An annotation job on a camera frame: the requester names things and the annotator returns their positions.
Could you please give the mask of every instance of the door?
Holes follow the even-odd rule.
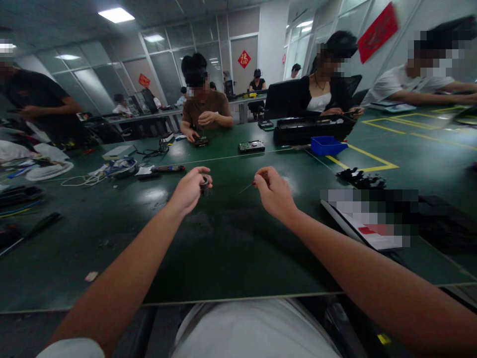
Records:
[[[250,56],[250,62],[245,68],[239,63],[239,58],[244,50]],[[253,80],[253,72],[257,68],[258,36],[231,40],[231,52],[234,93],[247,92],[248,85]]]

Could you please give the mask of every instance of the woman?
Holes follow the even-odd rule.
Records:
[[[263,78],[260,78],[261,76],[262,76],[262,72],[260,71],[260,69],[256,69],[253,72],[253,81],[251,81],[250,84],[248,85],[249,92],[267,89],[267,84],[265,83],[265,80]],[[254,120],[258,119],[259,106],[265,107],[265,102],[257,101],[257,102],[252,102],[248,104],[248,109],[250,109],[250,112],[253,113]]]
[[[301,78],[302,95],[299,108],[290,110],[294,116],[341,114],[357,110],[354,119],[363,115],[362,107],[352,107],[351,95],[346,83],[337,74],[341,64],[351,58],[358,46],[356,37],[349,31],[337,31],[331,35],[313,61],[312,72]]]
[[[180,131],[191,143],[200,135],[193,129],[214,129],[232,127],[234,120],[230,113],[229,101],[225,94],[212,91],[209,86],[207,61],[199,53],[185,56],[181,64],[185,82],[191,89],[182,110]]]

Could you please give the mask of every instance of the hand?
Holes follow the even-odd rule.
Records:
[[[332,115],[332,114],[341,114],[341,113],[343,113],[343,110],[341,108],[330,108],[329,110],[321,112],[320,116],[322,116],[322,115]]]
[[[191,143],[195,143],[195,139],[194,139],[194,136],[196,136],[197,138],[200,138],[200,135],[199,133],[197,133],[196,131],[192,130],[192,129],[189,129],[186,133],[184,133],[185,136],[187,137],[187,140]]]
[[[350,112],[355,111],[355,110],[358,110],[358,113],[355,113],[355,114],[352,115],[352,117],[354,119],[358,119],[359,117],[361,117],[364,114],[364,108],[363,107],[353,107],[353,108],[349,109]]]
[[[179,215],[185,216],[192,211],[197,205],[200,198],[200,186],[204,183],[202,173],[210,172],[206,167],[195,167],[185,177],[183,177],[177,187],[175,188],[172,198],[169,200],[167,206],[173,211],[179,213]],[[212,177],[205,175],[209,178],[209,189],[212,188]]]
[[[255,187],[260,192],[263,207],[278,220],[298,210],[290,187],[273,167],[261,168],[255,174]]]
[[[205,111],[199,116],[199,124],[206,126],[207,124],[214,123],[217,118],[217,113],[211,111]]]
[[[45,113],[44,113],[42,107],[26,106],[18,114],[21,115],[21,116],[29,117],[29,118],[34,118],[34,117],[44,115]]]

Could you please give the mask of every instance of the wire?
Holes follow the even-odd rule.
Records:
[[[15,209],[15,210],[11,210],[11,211],[6,211],[6,212],[4,212],[4,213],[0,213],[0,216],[20,212],[20,211],[22,211],[22,210],[24,210],[24,209],[26,209],[26,208],[29,208],[29,207],[31,207],[31,206],[33,206],[33,205],[36,205],[36,204],[39,204],[39,203],[41,203],[41,202],[43,202],[43,200],[39,200],[39,201],[36,201],[36,202],[34,202],[34,203],[28,204],[27,206],[24,206],[23,208],[20,208],[20,209]]]
[[[25,210],[21,210],[21,211],[17,211],[17,212],[14,212],[13,214],[3,215],[3,216],[0,216],[0,218],[5,218],[5,217],[13,216],[13,215],[16,215],[16,214],[19,214],[19,213],[22,213],[22,212],[25,212],[25,211],[28,211],[28,210],[31,210],[31,208],[25,209]]]

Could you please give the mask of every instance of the black t-shirt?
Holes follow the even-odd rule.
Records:
[[[17,108],[28,105],[61,107],[64,105],[62,99],[70,97],[48,76],[26,70],[18,70],[13,76],[6,78],[3,94]],[[35,117],[34,121],[55,143],[65,143],[70,139],[81,142],[85,136],[89,136],[75,114],[51,114]]]
[[[261,90],[264,83],[265,83],[265,80],[260,79],[260,81],[258,81],[258,86],[256,86],[255,80],[253,80],[252,82],[250,82],[250,86],[252,86],[253,90]]]

